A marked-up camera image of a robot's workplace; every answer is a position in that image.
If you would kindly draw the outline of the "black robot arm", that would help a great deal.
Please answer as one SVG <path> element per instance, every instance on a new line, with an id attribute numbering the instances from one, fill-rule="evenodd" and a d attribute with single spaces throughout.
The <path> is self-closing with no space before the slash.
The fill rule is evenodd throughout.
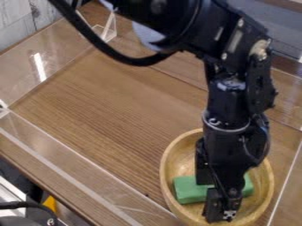
<path id="1" fill-rule="evenodd" d="M 100 0 L 131 19 L 149 48 L 187 51 L 205 62 L 209 89 L 197 141 L 197 182 L 207 185 L 203 216 L 230 222 L 243 199 L 245 174 L 270 149 L 266 110 L 277 97 L 266 28 L 227 0 Z"/>

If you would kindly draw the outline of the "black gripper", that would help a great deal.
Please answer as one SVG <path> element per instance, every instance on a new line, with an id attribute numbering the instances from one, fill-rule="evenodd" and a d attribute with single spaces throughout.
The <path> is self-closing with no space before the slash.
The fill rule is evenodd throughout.
<path id="1" fill-rule="evenodd" d="M 267 157 L 270 149 L 269 121 L 253 118 L 246 126 L 223 129 L 205 122 L 205 134 L 197 142 L 197 183 L 215 184 L 206 192 L 203 216 L 207 223 L 233 222 L 243 196 L 222 192 L 245 187 L 245 174 Z"/>

